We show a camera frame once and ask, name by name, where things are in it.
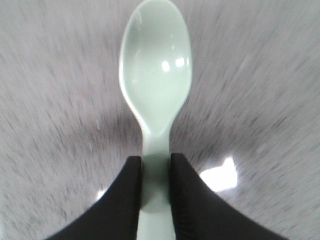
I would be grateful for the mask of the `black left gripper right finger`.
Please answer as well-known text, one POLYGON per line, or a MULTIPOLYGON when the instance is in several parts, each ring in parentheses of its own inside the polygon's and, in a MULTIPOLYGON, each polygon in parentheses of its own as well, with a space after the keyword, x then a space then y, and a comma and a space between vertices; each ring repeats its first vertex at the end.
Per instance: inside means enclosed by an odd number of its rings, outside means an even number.
POLYGON ((178 240, 282 240, 214 193, 182 153, 170 157, 169 192, 178 240))

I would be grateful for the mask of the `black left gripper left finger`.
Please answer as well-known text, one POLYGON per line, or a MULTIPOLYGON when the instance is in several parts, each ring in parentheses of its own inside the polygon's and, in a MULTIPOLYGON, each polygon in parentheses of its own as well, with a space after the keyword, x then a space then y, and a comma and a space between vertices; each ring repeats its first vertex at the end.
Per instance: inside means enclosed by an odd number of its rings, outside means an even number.
POLYGON ((141 206, 142 160, 130 156, 103 196, 51 240, 135 240, 141 206))

